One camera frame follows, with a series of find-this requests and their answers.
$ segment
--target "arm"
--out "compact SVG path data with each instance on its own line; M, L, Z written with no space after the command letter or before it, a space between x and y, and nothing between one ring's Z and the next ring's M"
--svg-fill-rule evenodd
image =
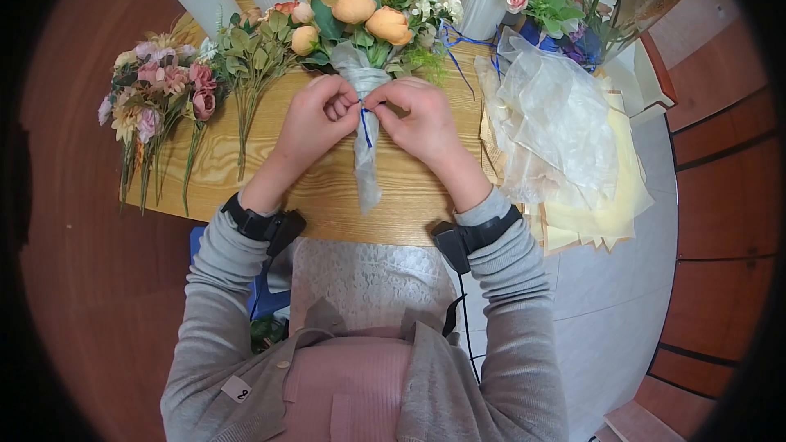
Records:
M241 192L241 206L273 215L287 188L352 133L359 117L358 96L346 81L339 76L311 81L292 99L276 147ZM196 400L199 393L251 358L246 304L268 245L237 232L229 213L217 211L205 229L186 276L183 323L161 398L165 428L173 418L180 427L195 426L208 406Z
M409 111L399 119L383 101ZM460 225L477 225L510 210L510 201L486 179L461 145L447 97L411 77L387 83L366 96L391 138L443 182ZM567 415L554 351L552 298L542 252L526 221L511 226L494 244L469 256L472 275L489 304L486 359L480 391L506 440L521 430L539 440L566 440Z

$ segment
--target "wooden table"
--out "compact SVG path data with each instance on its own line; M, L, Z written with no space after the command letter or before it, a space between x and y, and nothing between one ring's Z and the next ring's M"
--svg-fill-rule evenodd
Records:
M252 0L236 0L241 10L253 7ZM336 0L323 0L329 5ZM193 32L198 45L205 34L185 14L178 23ZM462 43L451 49L461 70L475 90L475 99L455 65L446 59L449 72L444 89L453 110L458 135L464 146L479 160L479 127L482 93L475 73L477 54L488 48ZM237 181L237 105L232 95L211 118L194 161L188 188L189 217L210 221L216 208L237 192L273 149L291 97L309 82L313 74L300 68L270 84L260 100L248 137L244 180ZM162 154L166 165L162 198L156 204L152 183L148 188L147 210L185 216L181 190L191 127L181 123ZM434 175L417 159L398 148L381 129L377 142L377 178L382 201L368 216L360 213L355 182L352 142L346 137L312 166L285 195L284 208L298 209L308 221L303 235L341 241L373 242L405 246L432 246L428 230L438 221L450 219L453 203ZM135 175L127 202L139 204L139 178Z

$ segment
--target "gray cardigan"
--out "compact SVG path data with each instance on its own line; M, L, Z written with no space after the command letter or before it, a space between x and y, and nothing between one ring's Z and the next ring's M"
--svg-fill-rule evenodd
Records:
M502 217L510 202L497 189L456 215L463 225ZM161 398L169 440L258 442L284 430L282 386L295 349L340 334L323 313L258 356L251 355L246 300L266 242L240 235L216 212L185 286L185 314ZM399 442L567 440L567 415L554 353L552 298L542 252L526 221L469 257L489 304L488 343L478 386L463 350L416 322L398 419ZM221 390L237 376L251 388L239 404Z

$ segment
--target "pink sweater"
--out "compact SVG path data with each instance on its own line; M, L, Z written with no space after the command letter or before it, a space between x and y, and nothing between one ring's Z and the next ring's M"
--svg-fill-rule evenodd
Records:
M295 350L284 381L286 429L272 440L396 440L411 353L404 340L366 336Z

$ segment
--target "blue chair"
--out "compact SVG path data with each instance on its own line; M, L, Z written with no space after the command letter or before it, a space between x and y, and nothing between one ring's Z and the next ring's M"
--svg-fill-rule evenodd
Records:
M199 238L202 237L202 234L204 234L204 226L196 227L191 231L191 264L194 264L194 255L199 251ZM256 298L257 290L259 290L260 294L258 300ZM254 307L254 301L256 300L256 308L251 313L251 320L269 316L275 311L287 307L290 297L291 290L270 293L270 289L267 287L267 272L263 271L251 282L251 295L248 298L249 310Z

